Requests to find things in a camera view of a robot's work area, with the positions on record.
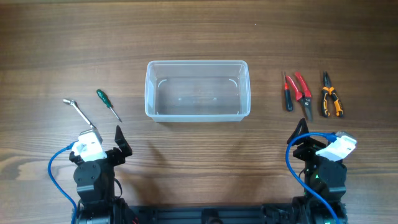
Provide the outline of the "green handled screwdriver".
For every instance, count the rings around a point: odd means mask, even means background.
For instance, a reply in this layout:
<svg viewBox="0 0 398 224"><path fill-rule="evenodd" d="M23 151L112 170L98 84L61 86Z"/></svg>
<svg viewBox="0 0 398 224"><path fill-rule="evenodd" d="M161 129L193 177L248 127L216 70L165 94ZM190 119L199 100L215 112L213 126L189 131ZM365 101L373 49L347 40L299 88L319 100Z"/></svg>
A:
<svg viewBox="0 0 398 224"><path fill-rule="evenodd" d="M108 109L110 109L113 112L113 114L115 115L115 117L119 120L119 122L122 123L121 118L118 116L118 114L113 109L113 105L112 105L111 101L109 100L107 94L103 90L100 90L100 89L97 89L96 93L97 93L98 97L101 99L101 101L106 105L106 107Z"/></svg>

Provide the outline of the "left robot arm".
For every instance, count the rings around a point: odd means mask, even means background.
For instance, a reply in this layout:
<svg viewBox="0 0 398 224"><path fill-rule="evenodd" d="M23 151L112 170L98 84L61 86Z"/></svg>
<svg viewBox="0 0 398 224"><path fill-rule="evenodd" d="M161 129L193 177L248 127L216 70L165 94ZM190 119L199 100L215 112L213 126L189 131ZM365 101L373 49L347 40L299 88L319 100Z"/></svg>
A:
<svg viewBox="0 0 398 224"><path fill-rule="evenodd" d="M115 178L114 168L132 155L119 126L114 141L118 146L105 151L99 131L93 128L80 133L73 143L69 160L77 165L73 178L80 197L76 223L139 223L126 201L115 195L114 186L121 184Z"/></svg>

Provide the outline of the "red black small screwdriver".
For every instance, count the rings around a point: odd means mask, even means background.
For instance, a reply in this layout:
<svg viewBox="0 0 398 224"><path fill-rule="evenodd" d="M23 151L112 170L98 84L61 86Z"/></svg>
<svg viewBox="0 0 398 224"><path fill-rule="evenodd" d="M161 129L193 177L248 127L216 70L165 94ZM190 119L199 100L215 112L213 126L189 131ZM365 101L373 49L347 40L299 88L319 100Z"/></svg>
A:
<svg viewBox="0 0 398 224"><path fill-rule="evenodd" d="M286 75L283 73L284 78L284 98L285 98L285 108L287 111L293 111L293 103L290 95L289 85L287 83Z"/></svg>

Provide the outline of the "red handled cutters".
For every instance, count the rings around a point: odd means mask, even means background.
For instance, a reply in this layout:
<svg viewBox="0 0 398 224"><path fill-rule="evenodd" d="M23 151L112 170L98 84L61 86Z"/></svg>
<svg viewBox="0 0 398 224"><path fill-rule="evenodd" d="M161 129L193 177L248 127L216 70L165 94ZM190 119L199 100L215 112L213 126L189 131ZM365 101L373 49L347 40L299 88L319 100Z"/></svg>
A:
<svg viewBox="0 0 398 224"><path fill-rule="evenodd" d="M296 101L298 101L302 105L305 117L309 121L313 121L312 94L310 92L310 89L300 72L295 72L295 77L300 83L301 90L299 90L296 83L290 76L287 75L286 79L294 90Z"/></svg>

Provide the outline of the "silver ratchet wrench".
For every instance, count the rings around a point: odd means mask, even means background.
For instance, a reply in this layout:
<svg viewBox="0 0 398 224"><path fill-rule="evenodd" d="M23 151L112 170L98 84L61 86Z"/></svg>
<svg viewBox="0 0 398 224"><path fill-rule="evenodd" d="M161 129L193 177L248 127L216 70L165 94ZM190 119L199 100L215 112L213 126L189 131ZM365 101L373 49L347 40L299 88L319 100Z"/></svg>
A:
<svg viewBox="0 0 398 224"><path fill-rule="evenodd" d="M95 128L95 125L86 117L86 115L82 112L82 110L78 107L77 103L74 100L69 100L69 99L63 99L63 102L66 105L70 105L72 107L74 107L76 109L76 111L78 112L78 114L85 120L86 123L88 123L88 125L91 128Z"/></svg>

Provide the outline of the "clear plastic container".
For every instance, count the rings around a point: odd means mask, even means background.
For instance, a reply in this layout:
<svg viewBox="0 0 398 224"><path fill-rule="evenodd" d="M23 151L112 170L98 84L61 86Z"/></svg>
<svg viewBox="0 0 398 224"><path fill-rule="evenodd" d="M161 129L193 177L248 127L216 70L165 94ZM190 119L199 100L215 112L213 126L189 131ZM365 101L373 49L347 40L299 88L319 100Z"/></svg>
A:
<svg viewBox="0 0 398 224"><path fill-rule="evenodd" d="M148 63L145 112L158 123L240 122L251 112L244 60L154 60Z"/></svg>

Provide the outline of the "orange black pliers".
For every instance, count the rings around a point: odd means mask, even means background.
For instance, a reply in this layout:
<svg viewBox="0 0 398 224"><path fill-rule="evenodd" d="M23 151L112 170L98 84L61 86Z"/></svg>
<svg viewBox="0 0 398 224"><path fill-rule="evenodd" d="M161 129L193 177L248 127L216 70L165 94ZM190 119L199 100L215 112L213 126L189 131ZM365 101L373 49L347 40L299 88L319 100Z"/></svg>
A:
<svg viewBox="0 0 398 224"><path fill-rule="evenodd" d="M343 105L336 94L336 90L333 87L328 72L323 72L323 88L322 88L322 103L321 112L323 117L329 117L330 111L328 109L328 97L331 97L335 106L336 115L339 118L344 116Z"/></svg>

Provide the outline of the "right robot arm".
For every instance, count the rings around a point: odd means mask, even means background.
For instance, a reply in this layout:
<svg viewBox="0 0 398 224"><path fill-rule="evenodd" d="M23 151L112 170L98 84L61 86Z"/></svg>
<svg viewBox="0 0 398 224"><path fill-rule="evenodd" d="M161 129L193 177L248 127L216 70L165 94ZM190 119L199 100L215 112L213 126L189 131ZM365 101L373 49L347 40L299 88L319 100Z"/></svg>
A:
<svg viewBox="0 0 398 224"><path fill-rule="evenodd" d="M300 172L304 175L303 182L317 193L332 208L329 211L327 205L316 198L307 189L304 195L294 197L289 209L291 223L348 223L345 204L341 198L346 193L347 168L343 161L333 162L325 157L316 155L327 147L314 138L305 137L292 143L297 146L293 156L305 162L305 167Z"/></svg>

